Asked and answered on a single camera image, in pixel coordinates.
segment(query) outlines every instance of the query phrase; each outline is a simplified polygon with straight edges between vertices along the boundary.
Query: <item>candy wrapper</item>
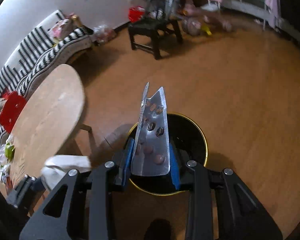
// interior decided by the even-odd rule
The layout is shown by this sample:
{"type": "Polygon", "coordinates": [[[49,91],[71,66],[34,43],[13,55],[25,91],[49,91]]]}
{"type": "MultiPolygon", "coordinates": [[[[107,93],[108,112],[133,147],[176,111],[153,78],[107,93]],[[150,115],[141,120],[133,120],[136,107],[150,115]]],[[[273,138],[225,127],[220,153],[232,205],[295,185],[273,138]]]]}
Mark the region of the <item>candy wrapper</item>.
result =
{"type": "Polygon", "coordinates": [[[0,149],[0,163],[5,165],[8,162],[12,162],[14,157],[14,145],[13,145],[13,136],[9,135],[5,144],[2,144],[0,149]]]}
{"type": "Polygon", "coordinates": [[[149,83],[142,97],[139,122],[132,155],[131,173],[138,176],[160,176],[170,171],[170,149],[167,105],[163,87],[146,98],[149,83]]]}
{"type": "Polygon", "coordinates": [[[13,189],[12,181],[10,178],[10,163],[5,164],[0,169],[0,182],[6,185],[7,195],[13,189]]]}

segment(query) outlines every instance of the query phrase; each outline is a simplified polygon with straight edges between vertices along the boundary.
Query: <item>red plastic bag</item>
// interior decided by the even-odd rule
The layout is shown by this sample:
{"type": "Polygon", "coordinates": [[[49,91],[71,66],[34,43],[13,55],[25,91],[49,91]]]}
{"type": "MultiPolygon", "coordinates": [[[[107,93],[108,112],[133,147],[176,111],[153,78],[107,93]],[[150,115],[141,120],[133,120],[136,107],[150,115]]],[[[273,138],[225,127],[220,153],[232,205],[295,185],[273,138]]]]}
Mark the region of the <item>red plastic bag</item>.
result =
{"type": "Polygon", "coordinates": [[[130,7],[129,8],[129,20],[134,23],[141,19],[142,15],[145,13],[145,9],[141,6],[130,7]]]}

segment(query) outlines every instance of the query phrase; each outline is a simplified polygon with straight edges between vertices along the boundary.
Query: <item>white cloth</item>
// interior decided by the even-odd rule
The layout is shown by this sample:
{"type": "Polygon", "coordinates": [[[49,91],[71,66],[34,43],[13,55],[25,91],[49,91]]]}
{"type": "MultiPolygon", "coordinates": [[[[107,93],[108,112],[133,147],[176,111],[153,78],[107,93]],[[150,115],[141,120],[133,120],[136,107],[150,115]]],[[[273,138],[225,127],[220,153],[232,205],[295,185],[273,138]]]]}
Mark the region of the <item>white cloth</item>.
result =
{"type": "Polygon", "coordinates": [[[266,5],[270,12],[268,23],[272,28],[275,28],[275,19],[279,18],[278,0],[266,0],[266,5]]]}
{"type": "Polygon", "coordinates": [[[48,158],[41,169],[44,187],[51,191],[71,169],[79,172],[91,171],[89,158],[74,155],[55,155],[48,158]]]}

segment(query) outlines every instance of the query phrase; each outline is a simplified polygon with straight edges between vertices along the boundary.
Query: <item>plastic bag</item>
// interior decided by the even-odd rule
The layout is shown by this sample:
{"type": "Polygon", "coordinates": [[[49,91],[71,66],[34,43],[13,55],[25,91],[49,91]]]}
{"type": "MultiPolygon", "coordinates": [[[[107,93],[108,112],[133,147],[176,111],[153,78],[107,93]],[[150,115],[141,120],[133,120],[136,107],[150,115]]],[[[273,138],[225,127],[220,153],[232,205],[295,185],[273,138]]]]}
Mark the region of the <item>plastic bag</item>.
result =
{"type": "Polygon", "coordinates": [[[5,150],[4,150],[5,147],[6,147],[6,145],[3,144],[1,146],[1,149],[0,149],[0,163],[1,163],[1,166],[4,166],[8,162],[8,158],[6,157],[6,153],[5,153],[5,150]]]}
{"type": "Polygon", "coordinates": [[[103,44],[112,40],[116,36],[116,33],[114,29],[102,23],[98,27],[93,28],[93,36],[98,43],[103,44]]]}
{"type": "Polygon", "coordinates": [[[10,163],[5,164],[0,169],[0,182],[6,185],[6,192],[9,195],[10,191],[13,189],[12,180],[10,178],[10,163]]]}

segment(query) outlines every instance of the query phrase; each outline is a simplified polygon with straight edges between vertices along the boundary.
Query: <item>metal screw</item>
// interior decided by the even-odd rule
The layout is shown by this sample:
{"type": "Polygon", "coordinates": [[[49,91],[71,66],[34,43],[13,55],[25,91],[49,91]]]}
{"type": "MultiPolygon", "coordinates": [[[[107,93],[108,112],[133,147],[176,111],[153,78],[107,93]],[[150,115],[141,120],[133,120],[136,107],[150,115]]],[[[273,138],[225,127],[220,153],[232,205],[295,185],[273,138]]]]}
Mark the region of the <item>metal screw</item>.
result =
{"type": "Polygon", "coordinates": [[[112,162],[112,161],[108,161],[105,163],[106,168],[112,168],[113,166],[114,166],[114,162],[112,162]]]}
{"type": "Polygon", "coordinates": [[[223,171],[226,175],[232,175],[233,174],[233,170],[231,170],[230,168],[225,168],[225,170],[223,171]]]}
{"type": "Polygon", "coordinates": [[[71,176],[71,177],[77,175],[77,173],[78,173],[78,171],[75,169],[69,170],[69,172],[68,172],[69,176],[71,176]]]}
{"type": "Polygon", "coordinates": [[[188,165],[189,167],[195,167],[195,166],[197,165],[197,162],[196,162],[196,161],[193,161],[193,160],[190,160],[190,161],[187,162],[187,165],[188,165]]]}

